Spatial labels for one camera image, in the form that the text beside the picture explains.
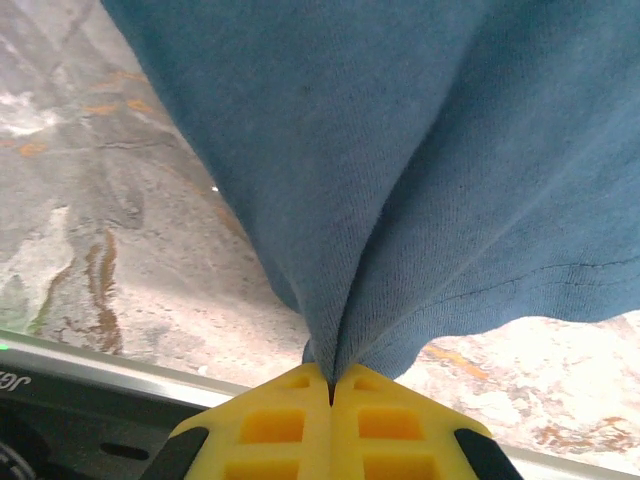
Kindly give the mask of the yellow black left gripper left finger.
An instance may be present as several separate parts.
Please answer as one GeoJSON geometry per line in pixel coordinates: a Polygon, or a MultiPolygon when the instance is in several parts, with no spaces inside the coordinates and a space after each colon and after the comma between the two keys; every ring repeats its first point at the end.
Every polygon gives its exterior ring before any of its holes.
{"type": "Polygon", "coordinates": [[[329,390],[306,363],[178,424],[146,479],[328,479],[329,390]]]}

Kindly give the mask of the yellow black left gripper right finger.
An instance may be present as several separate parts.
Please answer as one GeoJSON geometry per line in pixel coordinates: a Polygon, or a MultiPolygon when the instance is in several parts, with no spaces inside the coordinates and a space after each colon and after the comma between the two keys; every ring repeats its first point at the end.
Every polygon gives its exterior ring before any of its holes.
{"type": "Polygon", "coordinates": [[[500,480],[522,475],[480,422],[356,365],[334,390],[330,477],[500,480]]]}

